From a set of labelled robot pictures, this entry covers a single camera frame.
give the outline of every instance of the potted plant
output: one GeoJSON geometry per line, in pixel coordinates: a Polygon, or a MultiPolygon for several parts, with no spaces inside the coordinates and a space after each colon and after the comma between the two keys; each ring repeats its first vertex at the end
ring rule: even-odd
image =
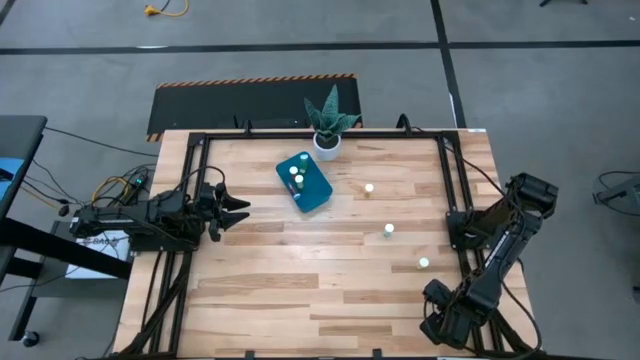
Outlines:
{"type": "Polygon", "coordinates": [[[338,88],[333,85],[324,102],[322,111],[313,106],[309,99],[304,99],[304,107],[316,133],[313,135],[313,147],[316,158],[330,161],[340,154],[342,139],[340,134],[351,128],[361,115],[338,113],[338,88]]]}

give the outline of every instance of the blue object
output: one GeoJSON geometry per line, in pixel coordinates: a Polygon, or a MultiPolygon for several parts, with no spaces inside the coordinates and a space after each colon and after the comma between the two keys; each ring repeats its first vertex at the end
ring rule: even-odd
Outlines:
{"type": "Polygon", "coordinates": [[[309,155],[308,152],[303,151],[296,156],[281,162],[276,165],[276,172],[284,183],[284,187],[292,197],[293,193],[290,186],[300,194],[300,197],[297,199],[294,198],[294,201],[296,205],[298,205],[300,211],[307,213],[329,201],[331,193],[333,193],[333,188],[331,188],[331,185],[329,185],[329,182],[322,174],[322,171],[320,171],[318,165],[316,165],[315,161],[311,158],[311,155],[309,155],[309,160],[307,160],[307,171],[304,174],[301,174],[304,176],[304,188],[298,189],[296,187],[296,183],[293,181],[291,173],[289,173],[289,168],[292,166],[300,168],[300,155],[302,154],[309,155]]]}
{"type": "MultiPolygon", "coordinates": [[[[15,176],[18,173],[18,170],[20,169],[20,166],[22,166],[23,163],[24,163],[24,159],[0,158],[0,169],[4,171],[8,171],[11,174],[13,174],[14,180],[15,180],[15,176]]],[[[7,189],[9,189],[9,186],[11,185],[12,182],[13,180],[0,181],[0,200],[4,199],[4,194],[7,192],[7,189]]]]}

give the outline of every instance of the wooden tabletop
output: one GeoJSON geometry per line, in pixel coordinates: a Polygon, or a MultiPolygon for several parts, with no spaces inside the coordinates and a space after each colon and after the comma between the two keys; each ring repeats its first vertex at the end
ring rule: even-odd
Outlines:
{"type": "MultiPolygon", "coordinates": [[[[179,182],[187,137],[188,131],[164,134],[152,194],[179,182]]],[[[498,181],[487,134],[460,130],[460,139],[463,156],[498,181]]],[[[436,142],[343,140],[337,160],[318,163],[333,195],[308,214],[297,210],[275,172],[277,163],[304,150],[312,151],[311,140],[211,143],[209,165],[226,173],[231,195],[251,202],[251,216],[220,243],[203,235],[191,267],[179,356],[244,356],[245,350],[263,357],[370,356],[375,348],[386,356],[469,355],[433,345],[418,328],[424,286],[439,279],[453,289],[461,280],[445,228],[448,207],[436,142]],[[369,198],[367,183],[375,186],[369,198]],[[390,238],[382,235],[387,223],[395,225],[390,238]],[[422,271],[416,267],[421,257],[431,262],[422,271]]],[[[198,158],[196,151],[192,169],[198,158]]],[[[469,167],[467,174],[477,208],[500,198],[481,174],[469,167]]],[[[220,175],[207,171],[205,180],[215,184],[220,175]]],[[[463,204],[459,187],[456,192],[463,204]]],[[[140,329],[155,257],[144,253],[133,264],[115,351],[140,329]]],[[[520,266],[506,283],[530,308],[520,266]]],[[[515,302],[505,295],[500,309],[534,344],[533,328],[515,302]]],[[[172,313],[161,350],[168,346],[172,313]]]]}

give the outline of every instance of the teal box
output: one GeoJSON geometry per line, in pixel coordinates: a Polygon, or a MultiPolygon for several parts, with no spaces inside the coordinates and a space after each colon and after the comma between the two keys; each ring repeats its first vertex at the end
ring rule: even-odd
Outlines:
{"type": "Polygon", "coordinates": [[[287,189],[289,194],[293,197],[291,193],[291,189],[288,184],[291,184],[293,188],[300,194],[298,199],[294,199],[296,205],[303,213],[307,213],[318,206],[329,201],[331,194],[333,193],[333,188],[329,185],[329,182],[316,165],[315,161],[311,158],[311,155],[303,151],[294,157],[281,162],[276,165],[276,172],[278,176],[280,176],[280,180],[282,180],[284,187],[287,189]],[[289,173],[289,168],[292,166],[300,169],[300,155],[307,154],[309,155],[309,159],[307,160],[307,171],[304,174],[304,188],[298,189],[296,187],[295,181],[291,177],[289,173]]]}

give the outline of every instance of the concrete floor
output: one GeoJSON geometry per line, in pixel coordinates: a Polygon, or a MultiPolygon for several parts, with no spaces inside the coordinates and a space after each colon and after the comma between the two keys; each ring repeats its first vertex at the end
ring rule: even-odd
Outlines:
{"type": "MultiPolygon", "coordinates": [[[[437,39],[428,1],[192,0],[182,18],[147,19],[142,9],[149,2],[162,3],[17,0],[0,26],[0,48],[437,39]]],[[[544,9],[537,2],[442,1],[449,39],[640,39],[637,1],[554,0],[544,9]]],[[[173,0],[171,10],[181,7],[173,0]]],[[[523,256],[544,347],[637,358],[640,309],[630,288],[640,283],[640,223],[594,206],[590,194],[599,173],[638,168],[640,48],[452,55],[468,126],[488,129],[501,178],[527,171],[560,187],[556,215],[523,256]]],[[[418,126],[454,126],[438,50],[0,56],[0,111],[45,115],[53,127],[157,152],[143,138],[159,82],[333,72],[358,74],[367,126],[393,126],[400,112],[418,126]]],[[[106,176],[149,162],[52,133],[36,158],[84,199],[106,176]]],[[[29,173],[46,179],[37,168],[29,173]]],[[[24,194],[10,215],[43,230],[56,219],[24,194]]],[[[24,280],[8,277],[3,288],[19,283],[24,280]]],[[[0,294],[0,339],[23,294],[0,294]]],[[[29,328],[43,342],[25,349],[0,341],[0,358],[102,355],[122,296],[39,300],[29,328]]]]}

